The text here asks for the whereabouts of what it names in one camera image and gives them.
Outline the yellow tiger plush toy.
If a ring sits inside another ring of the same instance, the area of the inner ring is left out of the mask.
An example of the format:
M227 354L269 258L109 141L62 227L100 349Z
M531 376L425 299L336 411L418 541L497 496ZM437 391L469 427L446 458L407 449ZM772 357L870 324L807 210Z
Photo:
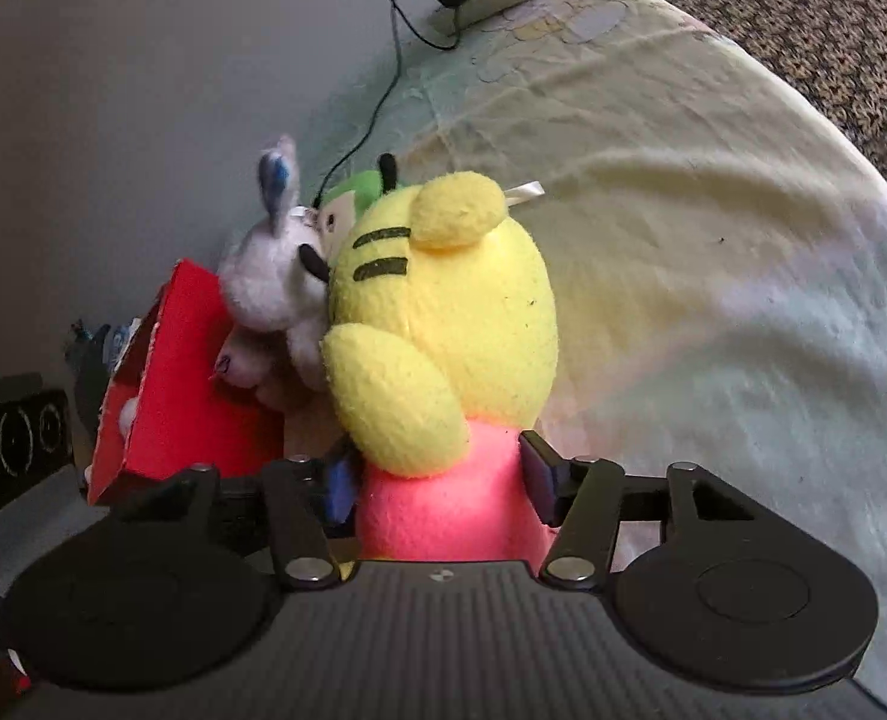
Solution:
M500 185L453 172L384 195L327 292L321 355L363 458L362 557L539 566L552 532L519 436L551 394L559 332L544 259Z

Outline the white rabbit plush toy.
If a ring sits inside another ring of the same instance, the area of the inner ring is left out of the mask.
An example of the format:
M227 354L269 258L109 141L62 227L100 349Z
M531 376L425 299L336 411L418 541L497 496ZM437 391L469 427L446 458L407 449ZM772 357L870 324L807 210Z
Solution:
M233 330L214 374L281 411L300 385L311 392L326 388L320 343L329 265L318 211L299 202L294 138L284 133L266 148L256 174L266 218L227 250L217 270Z

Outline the green mushroom plush toy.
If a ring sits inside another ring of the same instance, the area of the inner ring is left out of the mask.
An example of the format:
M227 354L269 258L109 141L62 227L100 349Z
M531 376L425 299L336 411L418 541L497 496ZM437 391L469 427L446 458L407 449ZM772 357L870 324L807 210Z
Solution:
M323 195L318 206L321 253L327 262L339 254L352 227L386 192L398 187L398 165L391 153L383 153L375 169L356 172Z

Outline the red cardboard box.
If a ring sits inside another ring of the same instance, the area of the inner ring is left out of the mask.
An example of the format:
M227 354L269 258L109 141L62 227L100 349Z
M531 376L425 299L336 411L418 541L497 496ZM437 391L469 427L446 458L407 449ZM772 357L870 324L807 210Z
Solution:
M251 476L284 453L282 416L212 371L230 330L217 277L180 260L108 383L91 504L116 504L196 463Z

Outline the pastel patterned bed sheet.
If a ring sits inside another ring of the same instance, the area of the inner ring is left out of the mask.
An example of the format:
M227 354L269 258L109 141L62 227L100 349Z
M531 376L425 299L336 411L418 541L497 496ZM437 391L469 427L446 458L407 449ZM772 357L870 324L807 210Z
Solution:
M665 0L534 0L411 47L310 122L311 177L536 181L560 361L541 433L692 460L863 567L887 704L887 182L798 91Z

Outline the black speaker device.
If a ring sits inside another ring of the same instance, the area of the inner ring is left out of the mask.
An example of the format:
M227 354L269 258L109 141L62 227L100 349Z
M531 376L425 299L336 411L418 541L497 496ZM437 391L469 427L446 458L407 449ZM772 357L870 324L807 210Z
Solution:
M69 400L40 374L0 377L0 509L74 465Z

